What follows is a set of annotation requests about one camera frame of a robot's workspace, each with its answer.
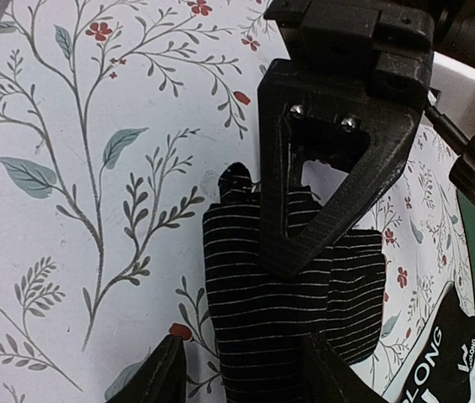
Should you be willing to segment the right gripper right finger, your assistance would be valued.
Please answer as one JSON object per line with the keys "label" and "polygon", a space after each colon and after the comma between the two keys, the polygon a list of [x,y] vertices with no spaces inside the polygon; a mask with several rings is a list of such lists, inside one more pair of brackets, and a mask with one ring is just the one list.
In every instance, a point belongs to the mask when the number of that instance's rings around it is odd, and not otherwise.
{"label": "right gripper right finger", "polygon": [[302,340],[304,402],[384,403],[319,333]]}

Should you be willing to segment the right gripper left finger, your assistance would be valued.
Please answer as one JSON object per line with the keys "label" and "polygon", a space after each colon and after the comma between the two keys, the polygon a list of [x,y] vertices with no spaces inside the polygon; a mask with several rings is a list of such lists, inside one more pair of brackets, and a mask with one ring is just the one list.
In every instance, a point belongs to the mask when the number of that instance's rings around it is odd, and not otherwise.
{"label": "right gripper left finger", "polygon": [[106,391],[107,402],[185,402],[182,337],[167,335],[144,361],[127,367]]}

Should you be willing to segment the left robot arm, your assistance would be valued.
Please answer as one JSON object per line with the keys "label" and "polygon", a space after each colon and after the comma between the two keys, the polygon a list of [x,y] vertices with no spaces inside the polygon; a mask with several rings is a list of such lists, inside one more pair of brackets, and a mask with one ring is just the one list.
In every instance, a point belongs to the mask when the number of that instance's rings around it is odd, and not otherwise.
{"label": "left robot arm", "polygon": [[[431,102],[435,53],[475,68],[475,1],[273,1],[288,51],[258,86],[259,258],[297,276],[398,180],[422,118],[457,155],[450,181],[475,205],[475,134]],[[346,173],[296,235],[290,189],[319,160]]]}

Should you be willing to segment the black white-banded underwear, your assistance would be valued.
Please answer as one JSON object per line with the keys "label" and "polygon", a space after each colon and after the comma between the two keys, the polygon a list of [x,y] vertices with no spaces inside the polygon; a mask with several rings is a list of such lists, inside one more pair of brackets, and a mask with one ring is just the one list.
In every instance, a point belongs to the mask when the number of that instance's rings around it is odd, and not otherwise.
{"label": "black white-banded underwear", "polygon": [[441,300],[403,365],[383,393],[387,402],[475,402],[475,316],[455,286]]}

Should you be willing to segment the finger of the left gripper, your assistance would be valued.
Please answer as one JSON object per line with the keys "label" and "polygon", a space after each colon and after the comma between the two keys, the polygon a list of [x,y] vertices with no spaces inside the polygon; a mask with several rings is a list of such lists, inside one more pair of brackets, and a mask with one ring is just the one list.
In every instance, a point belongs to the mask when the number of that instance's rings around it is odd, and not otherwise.
{"label": "finger of the left gripper", "polygon": [[293,278],[405,170],[423,102],[274,60],[258,86],[260,261]]}

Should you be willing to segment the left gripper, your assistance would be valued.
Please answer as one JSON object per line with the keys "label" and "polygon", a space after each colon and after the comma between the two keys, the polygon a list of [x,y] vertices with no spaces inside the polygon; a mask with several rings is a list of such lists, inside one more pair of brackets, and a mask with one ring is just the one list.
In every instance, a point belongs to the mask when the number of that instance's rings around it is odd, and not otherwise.
{"label": "left gripper", "polygon": [[317,75],[360,81],[371,97],[423,105],[430,88],[433,18],[387,1],[273,1],[290,59]]}

